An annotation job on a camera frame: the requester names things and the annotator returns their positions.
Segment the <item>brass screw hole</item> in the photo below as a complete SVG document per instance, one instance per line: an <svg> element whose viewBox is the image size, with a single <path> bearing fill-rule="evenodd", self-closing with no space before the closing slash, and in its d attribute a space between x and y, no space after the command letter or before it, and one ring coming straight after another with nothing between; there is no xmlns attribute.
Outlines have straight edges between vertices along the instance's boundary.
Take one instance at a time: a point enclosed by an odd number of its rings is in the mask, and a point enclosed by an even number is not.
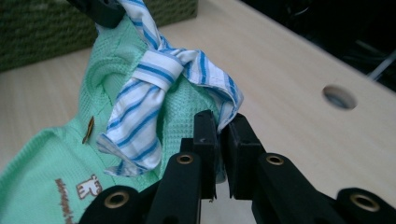
<svg viewBox="0 0 396 224"><path fill-rule="evenodd" d="M126 191L118 191L106 197L105 206L108 208L118 208L125 205L128 200L129 194Z"/></svg>
<svg viewBox="0 0 396 224"><path fill-rule="evenodd" d="M180 164L190 164L194 161L194 158L190 155L181 155L177 157L177 162Z"/></svg>
<svg viewBox="0 0 396 224"><path fill-rule="evenodd" d="M369 212L377 212L380 208L379 204L376 201L366 195L359 193L352 194L350 196L350 201L352 201L359 208Z"/></svg>
<svg viewBox="0 0 396 224"><path fill-rule="evenodd" d="M278 156L267 156L266 159L273 165L282 165L284 163L283 159Z"/></svg>

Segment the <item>embroidered logo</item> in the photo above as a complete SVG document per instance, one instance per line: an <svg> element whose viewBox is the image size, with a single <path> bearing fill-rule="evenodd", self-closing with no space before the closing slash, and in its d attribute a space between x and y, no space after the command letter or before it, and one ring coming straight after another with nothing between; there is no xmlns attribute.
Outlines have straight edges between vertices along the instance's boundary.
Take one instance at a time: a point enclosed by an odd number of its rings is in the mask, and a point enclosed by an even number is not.
<svg viewBox="0 0 396 224"><path fill-rule="evenodd" d="M100 185L99 179L96 175L80 184L77 185L78 197L82 200L87 195L97 196L102 192L102 186Z"/></svg>
<svg viewBox="0 0 396 224"><path fill-rule="evenodd" d="M58 191L61 194L61 207L62 211L64 213L64 223L66 224L73 224L73 216L72 216L72 211L70 210L69 207L69 199L67 197L67 189L65 187L64 182L62 179L56 179L55 180L56 186L58 187Z"/></svg>

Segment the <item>knotted fabric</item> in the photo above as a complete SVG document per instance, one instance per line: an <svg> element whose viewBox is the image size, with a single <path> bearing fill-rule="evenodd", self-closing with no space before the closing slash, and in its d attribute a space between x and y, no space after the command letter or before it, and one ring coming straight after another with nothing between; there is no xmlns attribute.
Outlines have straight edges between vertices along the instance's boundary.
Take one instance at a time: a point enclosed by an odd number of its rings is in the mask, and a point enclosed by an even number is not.
<svg viewBox="0 0 396 224"><path fill-rule="evenodd" d="M142 40L148 45L132 77L121 88L106 133L98 149L122 159L110 175L142 175L160 162L162 146L156 135L157 117L166 92L182 74L207 90L219 111L218 133L236 115L243 95L233 80L200 50L175 49L158 31L141 0L120 1Z"/></svg>

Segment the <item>table hole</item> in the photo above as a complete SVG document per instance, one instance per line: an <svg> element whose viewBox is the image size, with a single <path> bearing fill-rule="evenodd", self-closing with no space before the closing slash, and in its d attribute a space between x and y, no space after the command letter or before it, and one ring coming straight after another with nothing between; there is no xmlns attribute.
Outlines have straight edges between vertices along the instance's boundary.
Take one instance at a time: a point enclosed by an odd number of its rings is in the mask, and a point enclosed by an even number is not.
<svg viewBox="0 0 396 224"><path fill-rule="evenodd" d="M327 102L337 108L351 110L358 105L355 97L342 87L329 85L323 89L322 93Z"/></svg>

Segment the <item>black plastic mount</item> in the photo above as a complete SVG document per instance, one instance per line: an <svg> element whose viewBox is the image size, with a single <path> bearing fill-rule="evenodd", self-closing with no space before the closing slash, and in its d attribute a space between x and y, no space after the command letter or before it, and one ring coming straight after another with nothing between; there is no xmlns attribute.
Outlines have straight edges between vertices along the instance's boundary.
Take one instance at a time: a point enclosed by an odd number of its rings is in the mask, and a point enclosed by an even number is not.
<svg viewBox="0 0 396 224"><path fill-rule="evenodd" d="M201 200L216 196L221 154L230 195L252 201L257 223L396 223L396 210L369 191L342 189L336 199L317 191L288 158L265 152L242 115L218 138L211 111L194 117L194 137L182 139L161 181L140 193L124 186L104 190L79 223L198 224Z"/></svg>
<svg viewBox="0 0 396 224"><path fill-rule="evenodd" d="M87 15L97 24L115 28L125 14L117 0L67 0L72 6Z"/></svg>

